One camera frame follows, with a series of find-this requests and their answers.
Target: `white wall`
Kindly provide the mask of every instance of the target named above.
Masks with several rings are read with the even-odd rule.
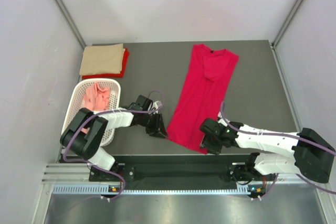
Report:
[[[1,0],[0,223],[30,223],[81,48],[53,0]]]
[[[334,148],[335,43],[336,0],[306,0],[278,46],[302,125],[315,129]],[[336,169],[331,184],[336,190]]]
[[[295,0],[64,0],[87,44],[273,40]]]

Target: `gray table surface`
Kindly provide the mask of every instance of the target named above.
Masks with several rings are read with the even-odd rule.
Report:
[[[124,77],[117,78],[121,86],[120,105],[129,105],[139,94],[161,90],[165,94],[162,113],[167,127],[180,97],[192,46],[202,43],[214,50],[226,48],[239,55],[225,97],[225,114],[230,120],[262,129],[296,131],[266,40],[124,44],[130,56]],[[140,126],[117,129],[105,150],[114,155],[197,154],[169,140],[150,137]],[[248,152],[250,150],[222,149],[225,154]]]
[[[46,223],[327,223],[317,192],[308,185],[276,185],[262,201],[233,195],[125,195],[111,203],[97,198],[82,202],[66,214],[86,197],[53,195]]]

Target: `cable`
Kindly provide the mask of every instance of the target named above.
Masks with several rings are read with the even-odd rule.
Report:
[[[265,194],[260,197],[260,200],[264,199],[272,191],[272,189],[275,185],[275,182],[278,180],[278,176],[279,176],[279,174],[277,173],[277,175],[275,176],[275,178],[273,180],[273,183],[271,184],[271,186],[269,187],[267,192],[265,192]]]
[[[80,131],[85,127],[85,125],[87,125],[93,118],[95,118],[96,116],[99,116],[99,115],[104,115],[104,114],[110,114],[110,113],[115,113],[117,111],[119,112],[131,112],[131,113],[140,113],[140,114],[149,114],[149,113],[154,113],[158,110],[160,110],[163,106],[164,106],[164,102],[165,102],[165,96],[164,94],[159,91],[159,90],[153,90],[149,93],[148,97],[152,94],[152,93],[159,93],[162,97],[162,102],[161,102],[161,106],[159,106],[157,109],[155,110],[150,110],[150,111],[137,111],[137,110],[127,110],[127,109],[114,109],[114,110],[107,110],[107,111],[102,111],[102,112],[98,112],[97,114],[93,114],[92,116],[90,116],[89,118],[87,118],[80,126],[79,128],[76,130],[76,132],[74,133],[74,135],[72,136],[71,140],[69,141],[67,147],[65,148],[65,151],[63,153],[63,160],[67,163],[73,163],[73,162],[84,162],[84,163],[91,163],[90,161],[86,161],[82,158],[75,158],[75,159],[68,159],[67,158],[67,155],[68,155],[68,152],[70,150],[70,147],[72,145],[72,143],[74,142],[74,140],[76,139],[76,137],[78,136],[78,134],[80,133]],[[101,170],[102,172],[105,172],[105,173],[108,173],[108,174],[111,174],[115,177],[118,177],[121,181],[122,181],[122,188],[120,188],[118,194],[116,194],[113,198],[110,198],[111,200],[115,200],[117,199],[118,197],[120,197],[121,193],[124,191],[125,187],[126,187],[126,181],[125,179],[120,176],[119,174],[117,173],[114,173],[114,172],[111,172],[110,170],[105,170],[103,168],[100,168],[99,166],[95,165],[95,164],[92,164],[92,166],[95,168],[95,169],[98,169],[98,170]],[[68,210],[66,210],[63,214],[59,215],[59,216],[56,216],[55,215],[55,211],[53,209],[53,214],[54,214],[54,217],[56,219],[59,219],[59,218],[62,218],[64,217],[68,212],[70,212],[71,210],[73,210],[75,207],[77,207],[79,204],[83,203],[84,201],[88,200],[88,199],[92,199],[92,198],[101,198],[101,196],[99,195],[94,195],[94,196],[89,196],[89,197],[86,197],[84,199],[82,199],[81,201],[77,202],[76,204],[74,204],[73,206],[71,206]]]
[[[266,186],[267,186],[266,176],[263,176],[262,184],[263,184],[262,186],[264,187],[264,189],[266,189]]]
[[[225,122],[231,129],[233,129],[233,130],[235,130],[235,131],[237,131],[237,132],[241,132],[241,133],[244,133],[244,134],[248,134],[248,135],[258,135],[258,133],[256,133],[256,132],[243,131],[243,130],[240,130],[240,129],[234,127],[232,124],[230,124],[230,122],[228,121],[228,119],[226,119],[226,117],[225,117],[225,115],[224,115],[224,107],[225,107],[225,102],[224,102],[224,101],[222,102],[222,104],[220,105],[220,107],[221,107],[221,110],[220,110],[221,116],[222,116],[224,122]],[[317,147],[317,148],[319,148],[319,149],[321,149],[321,150],[323,150],[323,151],[325,151],[325,152],[330,153],[330,154],[333,155],[333,156],[336,156],[336,152],[334,152],[334,151],[332,151],[332,150],[330,150],[330,149],[328,149],[328,148],[326,148],[326,147],[324,147],[324,146],[322,146],[322,145],[320,145],[320,144],[317,144],[317,143],[314,143],[314,142],[312,142],[312,141],[310,141],[310,140],[307,140],[307,139],[305,139],[305,138],[303,138],[303,137],[293,136],[293,135],[289,135],[289,134],[286,134],[286,133],[269,133],[269,132],[264,132],[262,135],[263,135],[263,136],[282,136],[282,137],[289,137],[289,138],[292,138],[292,139],[296,139],[296,140],[305,142],[305,143],[310,144],[310,145],[312,145],[312,146],[315,146],[315,147]],[[334,195],[336,195],[336,191],[330,191],[330,190],[327,190],[327,189],[325,189],[325,188],[323,188],[323,187],[320,187],[320,186],[318,186],[318,185],[316,185],[316,184],[310,182],[309,180],[303,178],[300,174],[297,174],[297,176],[298,176],[299,178],[301,178],[304,182],[306,182],[308,185],[310,185],[310,186],[312,186],[312,187],[315,187],[316,189],[319,189],[319,190],[321,190],[321,191],[325,191],[326,193],[329,193],[329,194],[334,194]],[[269,193],[269,191],[272,189],[273,185],[275,184],[276,179],[273,181],[273,183],[272,183],[272,185],[270,186],[269,190],[262,196],[262,198],[264,198],[264,197]]]

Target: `pink clothing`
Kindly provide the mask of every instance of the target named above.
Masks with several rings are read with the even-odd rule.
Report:
[[[101,88],[99,83],[95,82],[86,89],[83,97],[83,107],[92,111],[104,111],[109,108],[110,88]]]
[[[226,49],[194,45],[180,100],[167,128],[171,141],[207,153],[199,147],[204,136],[200,125],[206,118],[217,118],[238,59]]]

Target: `folded beige cloth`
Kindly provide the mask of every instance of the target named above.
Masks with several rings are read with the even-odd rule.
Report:
[[[123,44],[86,47],[79,74],[89,76],[101,73],[120,73],[124,55],[123,47]]]

